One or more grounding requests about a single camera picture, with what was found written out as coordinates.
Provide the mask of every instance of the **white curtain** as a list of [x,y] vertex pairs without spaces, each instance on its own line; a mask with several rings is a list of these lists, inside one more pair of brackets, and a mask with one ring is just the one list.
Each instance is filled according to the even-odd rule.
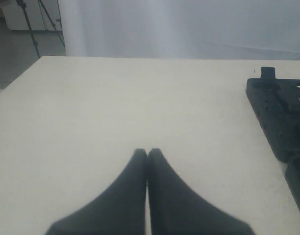
[[300,59],[300,0],[60,0],[68,55]]

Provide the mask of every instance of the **tripod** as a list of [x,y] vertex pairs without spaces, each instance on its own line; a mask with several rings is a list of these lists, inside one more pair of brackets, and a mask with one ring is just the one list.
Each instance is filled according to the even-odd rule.
[[[36,39],[34,37],[33,31],[32,31],[32,28],[31,28],[31,24],[30,24],[30,21],[29,21],[29,18],[28,18],[28,14],[27,14],[27,11],[26,11],[27,5],[24,2],[24,0],[16,0],[16,2],[17,2],[17,5],[20,6],[22,8],[22,10],[23,10],[23,13],[24,13],[24,16],[25,16],[25,19],[26,19],[26,22],[27,22],[27,26],[28,26],[28,29],[29,29],[29,33],[30,33],[30,36],[31,36],[31,39],[32,39],[33,46],[34,46],[34,48],[36,50],[38,58],[40,58],[40,53],[39,53],[39,49],[38,49],[38,42],[36,41]],[[43,8],[44,12],[46,13],[47,18],[49,19],[52,27],[54,28],[54,31],[57,34],[59,40],[61,41],[63,47],[65,47],[64,41],[63,41],[61,35],[59,34],[59,31],[57,31],[56,25],[53,22],[53,20],[51,19],[51,16],[49,15],[49,12],[46,9],[46,6],[44,6],[42,0],[38,0],[38,2],[40,3],[41,7]]]

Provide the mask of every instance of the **floor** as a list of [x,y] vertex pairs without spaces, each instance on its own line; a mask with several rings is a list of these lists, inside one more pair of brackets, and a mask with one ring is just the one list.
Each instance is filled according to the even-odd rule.
[[[40,55],[66,55],[52,31],[34,32]],[[0,19],[0,89],[4,89],[38,60],[28,31],[11,31]]]

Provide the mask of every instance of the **white cabinet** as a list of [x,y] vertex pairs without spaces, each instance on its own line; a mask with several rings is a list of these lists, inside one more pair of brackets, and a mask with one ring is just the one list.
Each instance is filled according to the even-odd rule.
[[[27,4],[27,14],[32,30],[54,30],[38,0],[24,0]],[[59,19],[57,0],[43,0],[53,22],[58,30],[62,30]],[[3,8],[7,26],[11,30],[28,30],[24,13],[16,1]]]

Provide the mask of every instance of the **white table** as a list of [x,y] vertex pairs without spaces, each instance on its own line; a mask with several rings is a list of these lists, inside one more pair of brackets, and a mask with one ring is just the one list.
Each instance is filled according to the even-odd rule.
[[261,66],[300,78],[294,61],[41,58],[0,93],[0,235],[43,234],[141,147],[161,148],[190,187],[258,235],[300,235],[245,94]]

